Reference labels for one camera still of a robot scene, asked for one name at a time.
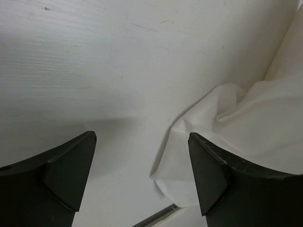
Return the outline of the white pleated skirt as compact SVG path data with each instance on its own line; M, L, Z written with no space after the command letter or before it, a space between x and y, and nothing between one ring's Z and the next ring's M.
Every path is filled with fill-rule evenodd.
M196 132L255 164L303 172L303 10L298 9L263 80L245 91L215 87L171 128L151 178L179 207L198 204L187 140Z

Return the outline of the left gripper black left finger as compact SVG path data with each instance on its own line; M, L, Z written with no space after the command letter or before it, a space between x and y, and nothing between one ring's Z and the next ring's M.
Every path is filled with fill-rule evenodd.
M2 227L70 227L80 210L97 136L72 140L0 169Z

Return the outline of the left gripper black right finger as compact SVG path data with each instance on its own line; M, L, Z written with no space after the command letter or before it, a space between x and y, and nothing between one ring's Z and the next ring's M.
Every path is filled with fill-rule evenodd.
M234 155L192 132L188 148L201 214L210 227L300 227L303 177Z

